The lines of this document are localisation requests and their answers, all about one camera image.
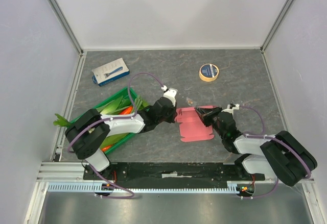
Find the pink paper box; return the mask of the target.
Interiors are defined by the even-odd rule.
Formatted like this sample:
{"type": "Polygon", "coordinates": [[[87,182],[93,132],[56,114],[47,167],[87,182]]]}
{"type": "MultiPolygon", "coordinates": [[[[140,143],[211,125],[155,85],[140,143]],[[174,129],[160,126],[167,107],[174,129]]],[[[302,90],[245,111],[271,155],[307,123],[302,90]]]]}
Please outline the pink paper box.
{"type": "Polygon", "coordinates": [[[196,142],[214,138],[212,126],[206,127],[203,124],[194,107],[178,108],[176,112],[175,121],[179,123],[182,142],[196,142]]]}

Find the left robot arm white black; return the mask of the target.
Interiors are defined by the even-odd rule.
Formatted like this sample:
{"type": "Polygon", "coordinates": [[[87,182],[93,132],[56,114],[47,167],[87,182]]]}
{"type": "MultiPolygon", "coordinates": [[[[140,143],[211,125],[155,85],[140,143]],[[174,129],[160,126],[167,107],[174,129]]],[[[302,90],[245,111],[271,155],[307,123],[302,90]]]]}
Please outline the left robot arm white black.
{"type": "Polygon", "coordinates": [[[95,175],[106,180],[112,174],[112,167],[100,149],[105,138],[125,133],[145,133],[154,130],[161,122],[173,123],[176,109],[176,99],[165,96],[136,115],[101,115],[96,109],[90,109],[66,129],[65,137],[77,158],[86,160],[95,175]]]}

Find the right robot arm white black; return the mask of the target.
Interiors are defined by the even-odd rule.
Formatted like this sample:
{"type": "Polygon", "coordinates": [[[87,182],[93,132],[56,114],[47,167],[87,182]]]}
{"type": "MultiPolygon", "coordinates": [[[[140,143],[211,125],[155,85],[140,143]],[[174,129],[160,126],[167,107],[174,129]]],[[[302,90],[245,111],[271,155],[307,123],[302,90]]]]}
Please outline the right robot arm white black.
{"type": "Polygon", "coordinates": [[[239,104],[229,104],[225,109],[195,109],[202,123],[217,132],[225,149],[240,155],[235,161],[235,176],[245,180],[259,173],[266,177],[276,177],[288,186],[310,178],[312,171],[318,166],[314,156],[285,130],[275,135],[241,132],[233,116],[234,111],[241,107],[239,104]]]}

